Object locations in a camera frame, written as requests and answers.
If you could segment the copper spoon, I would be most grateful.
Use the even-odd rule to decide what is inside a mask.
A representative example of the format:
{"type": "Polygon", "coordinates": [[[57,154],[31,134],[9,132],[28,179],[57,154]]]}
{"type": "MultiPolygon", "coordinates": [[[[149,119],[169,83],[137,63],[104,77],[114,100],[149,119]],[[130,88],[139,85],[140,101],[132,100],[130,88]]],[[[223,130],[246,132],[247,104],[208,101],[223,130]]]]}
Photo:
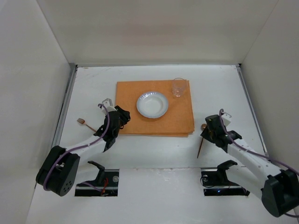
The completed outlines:
{"type": "MultiPolygon", "coordinates": [[[[202,124],[201,125],[201,130],[204,131],[205,128],[206,128],[206,124],[202,124]]],[[[203,140],[204,140],[204,138],[201,137],[200,144],[199,144],[199,150],[198,150],[198,154],[197,154],[197,158],[199,157],[199,154],[200,154],[200,151],[201,151],[201,148],[202,148],[202,144],[203,144],[203,140]]]]}

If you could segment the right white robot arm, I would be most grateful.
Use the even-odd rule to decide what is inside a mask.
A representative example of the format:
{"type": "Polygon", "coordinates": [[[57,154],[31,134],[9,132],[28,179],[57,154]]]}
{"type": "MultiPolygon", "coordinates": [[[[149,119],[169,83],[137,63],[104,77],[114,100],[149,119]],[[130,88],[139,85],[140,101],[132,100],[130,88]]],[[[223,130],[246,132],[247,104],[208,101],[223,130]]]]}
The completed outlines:
{"type": "Polygon", "coordinates": [[[237,184],[259,198],[272,216],[286,215],[299,205],[298,172],[278,167],[278,161],[257,153],[236,131],[227,131],[231,119],[223,110],[205,118],[201,137],[235,158],[217,166],[208,186],[237,184]]]}

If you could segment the white round plate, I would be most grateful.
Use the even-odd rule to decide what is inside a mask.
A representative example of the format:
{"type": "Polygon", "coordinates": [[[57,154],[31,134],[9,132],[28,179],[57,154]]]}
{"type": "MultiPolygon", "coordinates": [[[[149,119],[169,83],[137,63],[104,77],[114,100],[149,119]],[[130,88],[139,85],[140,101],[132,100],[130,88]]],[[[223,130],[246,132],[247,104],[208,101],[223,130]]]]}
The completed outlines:
{"type": "Polygon", "coordinates": [[[143,93],[136,102],[138,112],[149,119],[157,119],[165,115],[168,106],[167,97],[157,91],[143,93]]]}

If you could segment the orange cloth placemat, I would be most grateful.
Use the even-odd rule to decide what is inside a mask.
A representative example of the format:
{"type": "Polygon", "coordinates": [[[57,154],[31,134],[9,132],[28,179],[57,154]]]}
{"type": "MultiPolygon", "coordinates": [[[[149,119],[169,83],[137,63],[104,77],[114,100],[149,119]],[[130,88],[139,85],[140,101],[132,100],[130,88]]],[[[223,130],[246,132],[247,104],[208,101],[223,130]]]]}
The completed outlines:
{"type": "Polygon", "coordinates": [[[118,82],[115,104],[130,112],[130,121],[120,133],[175,137],[193,133],[195,126],[190,83],[187,80],[186,88],[181,97],[173,95],[172,84],[171,80],[118,82]],[[167,112],[160,118],[146,118],[137,110],[138,98],[149,91],[162,93],[169,102],[167,112]]]}

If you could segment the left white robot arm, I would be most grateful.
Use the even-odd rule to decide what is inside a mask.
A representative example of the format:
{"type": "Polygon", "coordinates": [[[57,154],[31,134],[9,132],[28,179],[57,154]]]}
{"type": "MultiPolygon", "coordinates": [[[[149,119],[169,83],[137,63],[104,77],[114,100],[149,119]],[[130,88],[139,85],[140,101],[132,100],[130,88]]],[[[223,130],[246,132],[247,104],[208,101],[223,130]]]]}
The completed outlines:
{"type": "Polygon", "coordinates": [[[45,191],[65,196],[73,186],[84,184],[102,192],[108,185],[105,167],[92,157],[109,150],[119,131],[130,121],[130,113],[117,106],[98,105],[105,114],[103,125],[87,140],[72,147],[54,146],[36,175],[45,191]]]}

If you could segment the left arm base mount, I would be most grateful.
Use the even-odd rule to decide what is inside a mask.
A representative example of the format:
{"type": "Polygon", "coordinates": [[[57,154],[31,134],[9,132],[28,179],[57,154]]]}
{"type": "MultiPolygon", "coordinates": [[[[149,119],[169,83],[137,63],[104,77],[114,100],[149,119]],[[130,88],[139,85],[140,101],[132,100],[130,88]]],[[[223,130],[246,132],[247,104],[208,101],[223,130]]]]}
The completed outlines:
{"type": "Polygon", "coordinates": [[[115,197],[118,196],[118,169],[106,169],[89,161],[77,172],[75,197],[115,197]]]}

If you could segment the copper fork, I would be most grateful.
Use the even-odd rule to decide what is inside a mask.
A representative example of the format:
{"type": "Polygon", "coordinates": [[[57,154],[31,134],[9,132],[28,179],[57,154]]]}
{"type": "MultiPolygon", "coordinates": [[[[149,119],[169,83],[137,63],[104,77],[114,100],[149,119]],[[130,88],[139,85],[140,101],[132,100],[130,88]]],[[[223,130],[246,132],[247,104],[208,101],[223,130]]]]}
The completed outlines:
{"type": "Polygon", "coordinates": [[[96,130],[95,130],[94,128],[92,128],[91,126],[89,126],[89,125],[86,123],[86,121],[85,121],[84,119],[82,119],[82,118],[78,118],[78,119],[77,119],[77,122],[78,122],[79,124],[81,124],[81,125],[84,125],[84,126],[88,127],[88,128],[91,129],[94,133],[96,132],[96,130]]]}

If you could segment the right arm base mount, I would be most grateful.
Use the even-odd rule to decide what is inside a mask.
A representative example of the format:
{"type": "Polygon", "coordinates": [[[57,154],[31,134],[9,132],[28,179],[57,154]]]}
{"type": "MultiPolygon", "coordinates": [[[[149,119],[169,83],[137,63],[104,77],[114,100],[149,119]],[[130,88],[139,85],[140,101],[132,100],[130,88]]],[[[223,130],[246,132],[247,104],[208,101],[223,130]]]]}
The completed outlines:
{"type": "Polygon", "coordinates": [[[201,169],[200,183],[204,196],[249,196],[250,192],[227,178],[226,171],[237,163],[232,160],[221,163],[217,168],[201,169]]]}

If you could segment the clear drinking glass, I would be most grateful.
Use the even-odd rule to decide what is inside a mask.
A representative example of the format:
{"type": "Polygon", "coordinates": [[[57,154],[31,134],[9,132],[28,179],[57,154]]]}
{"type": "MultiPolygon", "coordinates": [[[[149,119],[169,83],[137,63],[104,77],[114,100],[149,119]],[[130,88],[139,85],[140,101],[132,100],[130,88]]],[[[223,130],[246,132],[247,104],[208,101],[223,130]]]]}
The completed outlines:
{"type": "Polygon", "coordinates": [[[187,86],[187,81],[183,78],[175,78],[172,81],[172,93],[176,97],[181,97],[187,86]]]}

